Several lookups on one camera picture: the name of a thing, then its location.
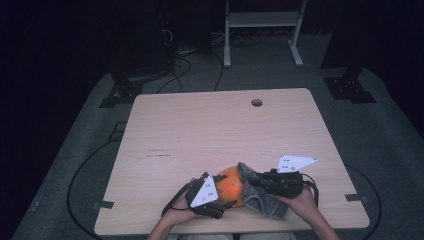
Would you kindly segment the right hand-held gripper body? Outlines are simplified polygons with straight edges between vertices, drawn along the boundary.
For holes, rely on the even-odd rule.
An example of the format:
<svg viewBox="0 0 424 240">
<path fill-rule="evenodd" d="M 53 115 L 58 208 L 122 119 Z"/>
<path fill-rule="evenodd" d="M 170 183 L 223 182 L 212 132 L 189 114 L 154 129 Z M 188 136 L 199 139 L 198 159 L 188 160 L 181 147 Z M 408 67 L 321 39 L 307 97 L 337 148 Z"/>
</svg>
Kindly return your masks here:
<svg viewBox="0 0 424 240">
<path fill-rule="evenodd" d="M 307 176 L 300 170 L 318 162 L 317 158 L 293 155 L 281 155 L 276 169 L 279 173 L 277 182 L 266 180 L 265 190 L 273 195 L 293 199 L 302 193 L 303 186 L 307 185 L 313 189 L 314 199 L 319 199 L 319 190 L 312 177 L 309 181 L 304 180 Z"/>
</svg>

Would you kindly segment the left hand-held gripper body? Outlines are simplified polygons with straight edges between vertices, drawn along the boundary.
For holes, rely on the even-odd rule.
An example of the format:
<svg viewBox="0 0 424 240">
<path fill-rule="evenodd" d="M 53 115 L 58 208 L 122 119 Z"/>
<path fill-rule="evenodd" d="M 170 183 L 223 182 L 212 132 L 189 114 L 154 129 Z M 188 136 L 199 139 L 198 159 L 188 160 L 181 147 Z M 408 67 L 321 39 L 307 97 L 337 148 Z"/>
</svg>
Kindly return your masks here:
<svg viewBox="0 0 424 240">
<path fill-rule="evenodd" d="M 217 204 L 218 193 L 213 176 L 205 172 L 200 178 L 189 183 L 185 195 L 188 208 L 197 215 L 220 219 L 223 205 Z"/>
</svg>

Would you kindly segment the orange plush toy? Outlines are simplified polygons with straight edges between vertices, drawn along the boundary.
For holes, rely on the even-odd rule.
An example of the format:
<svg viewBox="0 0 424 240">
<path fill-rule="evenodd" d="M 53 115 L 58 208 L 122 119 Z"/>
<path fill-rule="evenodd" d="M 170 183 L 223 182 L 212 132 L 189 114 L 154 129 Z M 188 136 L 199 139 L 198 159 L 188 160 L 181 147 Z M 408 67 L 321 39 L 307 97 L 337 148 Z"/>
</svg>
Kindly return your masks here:
<svg viewBox="0 0 424 240">
<path fill-rule="evenodd" d="M 218 193 L 217 203 L 225 205 L 235 202 L 234 207 L 244 206 L 245 203 L 242 197 L 243 183 L 237 167 L 228 167 L 221 171 L 219 176 L 222 177 L 222 180 L 215 183 Z"/>
</svg>

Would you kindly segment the grey fluffy cloth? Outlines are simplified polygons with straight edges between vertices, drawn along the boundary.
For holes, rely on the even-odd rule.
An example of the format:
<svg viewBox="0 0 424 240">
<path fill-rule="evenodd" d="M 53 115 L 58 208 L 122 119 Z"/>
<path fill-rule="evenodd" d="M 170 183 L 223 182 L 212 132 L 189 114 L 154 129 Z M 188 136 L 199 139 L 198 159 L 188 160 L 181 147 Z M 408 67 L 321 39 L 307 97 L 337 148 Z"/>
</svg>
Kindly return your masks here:
<svg viewBox="0 0 424 240">
<path fill-rule="evenodd" d="M 242 197 L 245 205 L 270 219 L 283 220 L 288 206 L 268 193 L 265 196 L 251 196 L 248 192 L 249 184 L 260 186 L 262 179 L 243 162 L 239 162 L 236 167 L 243 183 Z"/>
</svg>

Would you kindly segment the person's left hand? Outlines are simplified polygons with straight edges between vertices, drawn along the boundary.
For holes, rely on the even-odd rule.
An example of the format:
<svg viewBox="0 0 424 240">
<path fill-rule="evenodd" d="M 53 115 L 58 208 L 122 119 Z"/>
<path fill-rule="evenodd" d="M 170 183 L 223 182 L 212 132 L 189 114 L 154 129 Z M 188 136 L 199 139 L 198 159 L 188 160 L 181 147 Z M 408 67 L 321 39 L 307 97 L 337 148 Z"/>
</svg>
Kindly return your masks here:
<svg viewBox="0 0 424 240">
<path fill-rule="evenodd" d="M 185 197 L 181 196 L 171 205 L 171 208 L 164 214 L 164 218 L 168 223 L 177 225 L 186 223 L 188 221 L 191 221 L 192 219 L 199 218 L 199 215 L 195 214 L 188 208 Z"/>
</svg>

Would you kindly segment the person's right hand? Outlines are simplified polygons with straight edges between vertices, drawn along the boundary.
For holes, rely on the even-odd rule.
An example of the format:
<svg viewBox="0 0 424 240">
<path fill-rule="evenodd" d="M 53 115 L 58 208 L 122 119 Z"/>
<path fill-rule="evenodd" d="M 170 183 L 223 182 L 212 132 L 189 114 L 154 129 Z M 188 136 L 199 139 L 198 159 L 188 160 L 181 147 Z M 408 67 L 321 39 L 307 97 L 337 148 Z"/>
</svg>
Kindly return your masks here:
<svg viewBox="0 0 424 240">
<path fill-rule="evenodd" d="M 285 203 L 297 216 L 307 223 L 312 223 L 318 216 L 319 210 L 314 202 L 313 194 L 307 186 L 304 186 L 302 193 L 293 199 L 281 196 L 276 196 L 276 199 Z"/>
</svg>

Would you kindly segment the grey tape strip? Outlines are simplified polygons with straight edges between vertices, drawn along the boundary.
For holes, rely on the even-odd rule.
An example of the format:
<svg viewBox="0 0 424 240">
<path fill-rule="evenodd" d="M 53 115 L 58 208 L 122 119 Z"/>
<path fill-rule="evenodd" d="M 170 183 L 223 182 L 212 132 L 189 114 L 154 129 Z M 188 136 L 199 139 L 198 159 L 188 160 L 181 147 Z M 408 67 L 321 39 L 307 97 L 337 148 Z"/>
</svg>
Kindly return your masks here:
<svg viewBox="0 0 424 240">
<path fill-rule="evenodd" d="M 361 194 L 346 194 L 345 198 L 348 202 L 360 201 L 362 204 L 367 204 L 369 199 L 365 195 Z"/>
<path fill-rule="evenodd" d="M 101 208 L 112 209 L 113 206 L 114 206 L 114 202 L 102 200 L 100 202 L 95 202 L 93 204 L 93 209 L 95 209 L 95 210 L 100 210 Z"/>
</svg>

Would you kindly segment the black stand base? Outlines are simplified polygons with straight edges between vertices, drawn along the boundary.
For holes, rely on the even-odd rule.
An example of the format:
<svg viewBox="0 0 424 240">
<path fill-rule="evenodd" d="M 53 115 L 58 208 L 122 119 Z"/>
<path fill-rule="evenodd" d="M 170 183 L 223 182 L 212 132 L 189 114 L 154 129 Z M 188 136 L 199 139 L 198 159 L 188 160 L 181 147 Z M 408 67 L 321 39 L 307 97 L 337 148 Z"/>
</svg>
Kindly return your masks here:
<svg viewBox="0 0 424 240">
<path fill-rule="evenodd" d="M 376 100 L 359 82 L 362 66 L 350 66 L 342 76 L 325 77 L 324 82 L 335 100 L 349 100 L 354 104 L 375 103 Z"/>
<path fill-rule="evenodd" d="M 117 104 L 133 103 L 141 94 L 145 84 L 161 79 L 168 73 L 168 68 L 128 70 L 122 66 L 111 65 L 110 75 L 113 85 L 108 96 L 102 99 L 100 108 L 113 108 Z"/>
</svg>

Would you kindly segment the white metal stand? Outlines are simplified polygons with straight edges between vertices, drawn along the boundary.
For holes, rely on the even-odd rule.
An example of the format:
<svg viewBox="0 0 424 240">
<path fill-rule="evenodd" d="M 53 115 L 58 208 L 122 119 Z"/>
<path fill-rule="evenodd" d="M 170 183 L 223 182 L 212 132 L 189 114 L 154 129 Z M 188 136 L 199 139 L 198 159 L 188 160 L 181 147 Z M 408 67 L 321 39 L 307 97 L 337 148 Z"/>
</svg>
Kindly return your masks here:
<svg viewBox="0 0 424 240">
<path fill-rule="evenodd" d="M 265 27 L 293 27 L 294 33 L 288 40 L 288 46 L 297 67 L 304 65 L 297 48 L 305 9 L 308 0 L 301 0 L 298 11 L 289 12 L 231 12 L 230 0 L 225 2 L 225 26 L 223 66 L 231 66 L 230 30 L 235 28 L 265 28 Z"/>
</svg>

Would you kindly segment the black floor frame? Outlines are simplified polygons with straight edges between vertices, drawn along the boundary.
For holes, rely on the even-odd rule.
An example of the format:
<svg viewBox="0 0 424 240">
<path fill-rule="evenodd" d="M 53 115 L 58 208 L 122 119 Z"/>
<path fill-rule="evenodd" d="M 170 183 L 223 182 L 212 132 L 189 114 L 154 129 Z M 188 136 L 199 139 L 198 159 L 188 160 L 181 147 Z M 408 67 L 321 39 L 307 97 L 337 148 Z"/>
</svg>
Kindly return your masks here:
<svg viewBox="0 0 424 240">
<path fill-rule="evenodd" d="M 125 121 L 118 121 L 115 123 L 112 132 L 109 135 L 109 142 L 121 142 L 126 130 L 127 123 Z"/>
</svg>

